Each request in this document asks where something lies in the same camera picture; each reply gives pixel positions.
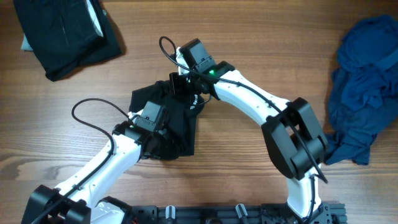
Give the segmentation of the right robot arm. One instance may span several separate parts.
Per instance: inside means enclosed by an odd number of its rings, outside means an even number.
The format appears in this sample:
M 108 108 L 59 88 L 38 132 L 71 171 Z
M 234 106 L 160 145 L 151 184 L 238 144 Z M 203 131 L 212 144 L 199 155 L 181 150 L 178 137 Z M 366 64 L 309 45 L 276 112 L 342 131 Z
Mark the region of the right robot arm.
M 289 101 L 274 96 L 230 63 L 216 63 L 199 39 L 174 47 L 167 57 L 178 68 L 170 76 L 175 93 L 209 94 L 261 127 L 270 160 L 287 179 L 287 221 L 314 221 L 322 205 L 318 181 L 328 182 L 321 171 L 328 142 L 311 105 L 303 98 Z

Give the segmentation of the black t-shirt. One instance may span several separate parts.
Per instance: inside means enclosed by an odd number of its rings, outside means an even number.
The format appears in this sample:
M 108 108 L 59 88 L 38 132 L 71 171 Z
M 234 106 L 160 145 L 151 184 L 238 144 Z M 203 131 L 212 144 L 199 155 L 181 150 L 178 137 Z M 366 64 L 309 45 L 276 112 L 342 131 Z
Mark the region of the black t-shirt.
M 173 95 L 169 81 L 157 81 L 132 92 L 129 111 L 137 113 L 143 110 L 148 101 L 167 110 L 164 123 L 166 134 L 153 158 L 174 160 L 194 155 L 197 116 L 205 106 L 203 97 L 197 94 Z

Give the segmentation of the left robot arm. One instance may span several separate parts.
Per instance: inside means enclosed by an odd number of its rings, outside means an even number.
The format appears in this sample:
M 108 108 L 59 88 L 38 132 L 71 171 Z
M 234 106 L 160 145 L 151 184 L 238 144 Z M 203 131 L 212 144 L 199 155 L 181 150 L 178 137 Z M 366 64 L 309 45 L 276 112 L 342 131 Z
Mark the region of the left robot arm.
M 148 101 L 143 110 L 129 114 L 127 121 L 107 133 L 109 141 L 83 168 L 50 189 L 37 187 L 28 200 L 23 223 L 121 223 L 126 211 L 101 203 L 103 195 L 119 176 L 141 159 L 168 159 L 166 128 L 169 109 Z

